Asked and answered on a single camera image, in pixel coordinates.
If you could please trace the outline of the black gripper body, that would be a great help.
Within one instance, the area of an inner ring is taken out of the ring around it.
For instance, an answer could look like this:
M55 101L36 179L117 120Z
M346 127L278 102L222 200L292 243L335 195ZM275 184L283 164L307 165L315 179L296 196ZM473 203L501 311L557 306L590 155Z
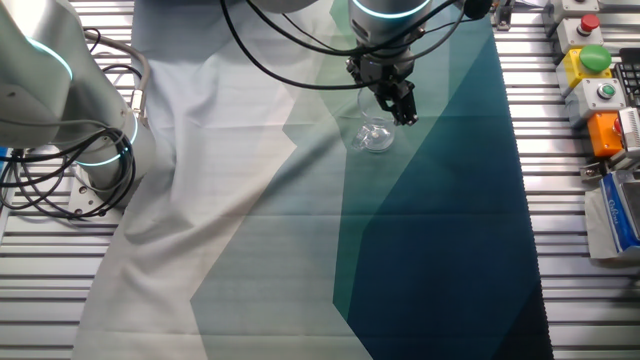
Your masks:
M378 96L407 96L415 85L408 80L414 70L413 53L373 53L352 56L346 61L346 70L356 84L366 84Z

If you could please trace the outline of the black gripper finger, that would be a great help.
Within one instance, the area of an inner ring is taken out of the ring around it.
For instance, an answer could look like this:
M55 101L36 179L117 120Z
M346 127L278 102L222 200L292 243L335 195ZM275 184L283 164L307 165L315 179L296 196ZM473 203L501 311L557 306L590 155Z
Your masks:
M396 86L394 94L395 123L397 125L414 125L419 117L416 110L413 90L415 85L410 81L402 81Z
M374 90L376 101L383 111L396 113L398 110L398 86L394 83L383 83Z

